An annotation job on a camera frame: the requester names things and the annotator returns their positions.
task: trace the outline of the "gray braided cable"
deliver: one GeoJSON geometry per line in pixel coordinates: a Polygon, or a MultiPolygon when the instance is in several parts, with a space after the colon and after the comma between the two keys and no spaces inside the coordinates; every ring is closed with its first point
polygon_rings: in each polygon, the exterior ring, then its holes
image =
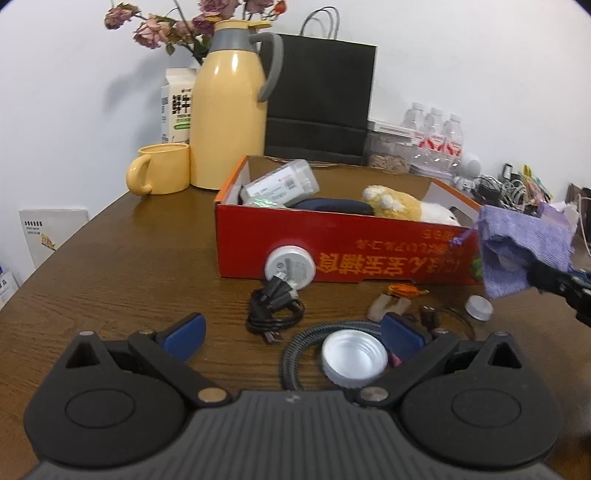
{"type": "Polygon", "coordinates": [[[300,358],[313,345],[318,345],[331,333],[338,330],[359,330],[382,341],[378,322],[371,320],[345,320],[342,322],[319,323],[298,333],[283,350],[281,358],[281,385],[285,390],[304,390],[298,377],[300,358]]]}

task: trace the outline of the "purple cloth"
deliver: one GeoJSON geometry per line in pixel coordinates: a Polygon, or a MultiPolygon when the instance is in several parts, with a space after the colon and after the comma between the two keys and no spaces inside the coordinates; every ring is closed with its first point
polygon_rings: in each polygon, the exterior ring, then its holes
{"type": "Polygon", "coordinates": [[[486,205],[476,228],[489,298],[529,288],[527,266],[535,258],[565,273],[571,268],[573,233],[555,223],[486,205]]]}

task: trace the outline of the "yellow and white stuffed animal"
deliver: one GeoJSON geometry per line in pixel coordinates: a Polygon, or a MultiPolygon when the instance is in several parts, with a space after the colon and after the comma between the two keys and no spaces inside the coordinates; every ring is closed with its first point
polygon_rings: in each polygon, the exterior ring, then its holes
{"type": "Polygon", "coordinates": [[[460,226],[455,215],[445,207],[421,202],[408,193],[381,185],[367,187],[363,191],[363,200],[371,205],[376,217],[460,226]]]}

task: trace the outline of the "triangular hole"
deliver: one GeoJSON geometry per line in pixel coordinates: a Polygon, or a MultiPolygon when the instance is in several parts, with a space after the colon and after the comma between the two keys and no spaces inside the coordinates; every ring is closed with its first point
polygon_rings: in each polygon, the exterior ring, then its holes
{"type": "Polygon", "coordinates": [[[500,343],[493,353],[489,365],[495,367],[521,368],[521,362],[507,343],[500,343]]]}
{"type": "Polygon", "coordinates": [[[92,345],[89,343],[80,343],[68,360],[66,368],[90,367],[99,363],[99,358],[96,356],[92,345]]]}

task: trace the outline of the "blue gripper pad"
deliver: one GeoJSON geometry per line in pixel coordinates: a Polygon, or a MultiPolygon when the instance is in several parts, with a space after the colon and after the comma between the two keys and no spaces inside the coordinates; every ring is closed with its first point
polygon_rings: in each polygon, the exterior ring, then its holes
{"type": "Polygon", "coordinates": [[[424,348],[430,340],[430,335],[400,315],[387,313],[380,322],[382,329],[382,343],[403,362],[424,348]]]}
{"type": "Polygon", "coordinates": [[[198,313],[169,334],[162,342],[162,348],[177,360],[186,362],[203,345],[205,332],[205,317],[198,313]]]}

